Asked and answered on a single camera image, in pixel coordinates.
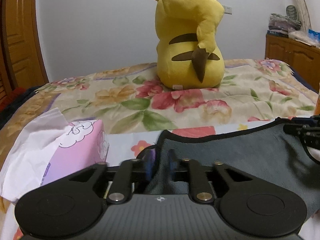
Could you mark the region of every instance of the black device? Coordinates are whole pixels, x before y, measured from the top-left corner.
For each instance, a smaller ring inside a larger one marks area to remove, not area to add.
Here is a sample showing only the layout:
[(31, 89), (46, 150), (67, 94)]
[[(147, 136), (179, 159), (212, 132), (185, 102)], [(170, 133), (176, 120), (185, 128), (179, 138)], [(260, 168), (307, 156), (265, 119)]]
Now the black device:
[(310, 118), (294, 117), (291, 121), (293, 123), (284, 125), (283, 131), (286, 134), (299, 137), (308, 157), (316, 164), (320, 164), (320, 161), (315, 159), (306, 148), (311, 147), (320, 150), (320, 115), (314, 115)]
[(171, 151), (171, 179), (187, 182), (188, 195), (143, 194), (157, 169), (148, 151), (117, 167), (97, 163), (20, 198), (15, 217), (22, 240), (301, 239), (307, 208), (298, 195)]

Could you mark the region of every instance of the red fabric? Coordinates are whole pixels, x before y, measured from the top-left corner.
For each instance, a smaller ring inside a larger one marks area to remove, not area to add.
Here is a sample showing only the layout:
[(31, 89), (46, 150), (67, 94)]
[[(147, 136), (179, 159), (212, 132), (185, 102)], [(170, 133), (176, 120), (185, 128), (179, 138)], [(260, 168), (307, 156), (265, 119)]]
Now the red fabric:
[(11, 104), (19, 95), (23, 94), (26, 91), (25, 88), (16, 88), (13, 90), (10, 95), (6, 96), (0, 104), (0, 111), (5, 109), (9, 104)]

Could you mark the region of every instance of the brown stripe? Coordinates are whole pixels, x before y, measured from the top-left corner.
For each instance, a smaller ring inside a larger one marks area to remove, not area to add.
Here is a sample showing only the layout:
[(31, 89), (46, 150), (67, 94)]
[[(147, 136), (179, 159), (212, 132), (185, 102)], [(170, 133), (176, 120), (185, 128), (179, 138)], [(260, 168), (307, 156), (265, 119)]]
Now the brown stripe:
[[(191, 60), (192, 53), (193, 53), (193, 51), (184, 52), (184, 53), (181, 53), (181, 54), (174, 56), (171, 60), (172, 61)], [(220, 58), (216, 54), (211, 53), (208, 57), (208, 60), (220, 60)]]
[(211, 53), (208, 57), (209, 60), (220, 60), (220, 58), (218, 57), (218, 55)]
[(173, 38), (169, 44), (175, 44), (180, 42), (187, 42), (187, 41), (198, 41), (197, 34), (195, 33), (186, 33), (180, 36)]
[(171, 60), (172, 61), (186, 61), (191, 60), (193, 51), (184, 52), (181, 54), (178, 54), (177, 56), (174, 56)]

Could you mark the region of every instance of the wooden door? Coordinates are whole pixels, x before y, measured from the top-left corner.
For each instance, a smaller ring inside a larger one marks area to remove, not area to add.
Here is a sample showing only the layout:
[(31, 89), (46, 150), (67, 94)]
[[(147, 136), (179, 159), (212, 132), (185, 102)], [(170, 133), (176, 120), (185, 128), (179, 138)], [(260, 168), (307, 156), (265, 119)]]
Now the wooden door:
[(266, 59), (277, 59), (287, 63), (288, 46), (289, 43), (286, 41), (286, 39), (267, 35)]
[(315, 48), (309, 48), (307, 45), (294, 43), (290, 44), (291, 66), (316, 91), (319, 91), (320, 49), (316, 51)]
[(2, 0), (2, 39), (14, 87), (48, 82), (36, 26), (35, 0)]
[(12, 91), (12, 86), (10, 84), (10, 79), (7, 74), (7, 68), (4, 62), (4, 57), (3, 57), (2, 49), (0, 46), (0, 103), (4, 100), (6, 95), (10, 94), (11, 91)]

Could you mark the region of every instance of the stack of clothes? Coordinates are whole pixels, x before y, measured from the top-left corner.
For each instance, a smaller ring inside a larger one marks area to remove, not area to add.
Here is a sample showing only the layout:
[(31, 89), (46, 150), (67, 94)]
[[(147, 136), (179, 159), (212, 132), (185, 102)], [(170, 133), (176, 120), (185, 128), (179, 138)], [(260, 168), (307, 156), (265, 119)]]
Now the stack of clothes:
[(283, 16), (280, 14), (271, 14), (269, 20), (269, 30), (268, 34), (279, 36), (279, 37), (289, 37), (289, 33), (298, 31), (301, 29), (301, 22), (293, 20), (288, 16)]

